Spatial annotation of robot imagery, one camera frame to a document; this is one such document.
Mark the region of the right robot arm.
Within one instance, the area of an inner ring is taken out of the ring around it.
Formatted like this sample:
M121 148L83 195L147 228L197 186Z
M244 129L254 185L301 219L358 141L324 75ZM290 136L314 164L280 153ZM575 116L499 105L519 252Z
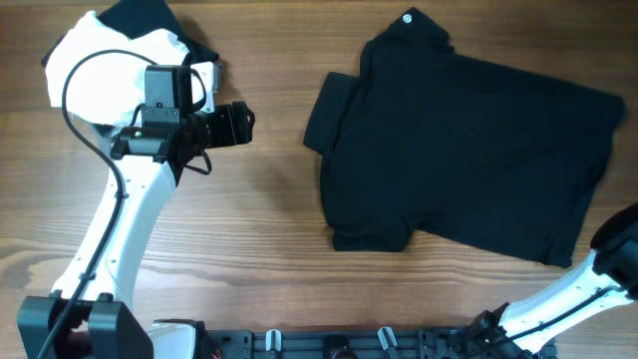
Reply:
M556 335L637 301L637 205L610 217L583 261L536 294L481 314L466 331L466 358L539 358Z

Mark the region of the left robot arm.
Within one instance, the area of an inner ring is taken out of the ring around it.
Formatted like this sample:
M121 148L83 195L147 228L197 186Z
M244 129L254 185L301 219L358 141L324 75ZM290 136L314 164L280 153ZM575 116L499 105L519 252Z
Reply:
M190 161L248 144L254 114L243 102L204 110L185 66L147 67L141 119L101 156L108 185L81 246L48 296L27 297L17 325L30 358L217 358L200 321L163 319L144 328L133 293L151 233Z

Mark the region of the black polo shirt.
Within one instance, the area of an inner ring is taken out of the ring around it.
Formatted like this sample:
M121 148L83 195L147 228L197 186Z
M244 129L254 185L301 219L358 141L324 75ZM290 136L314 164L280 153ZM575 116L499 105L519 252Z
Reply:
M407 10L355 76L329 73L304 136L339 251L401 251L417 230L567 267L623 100L458 54Z

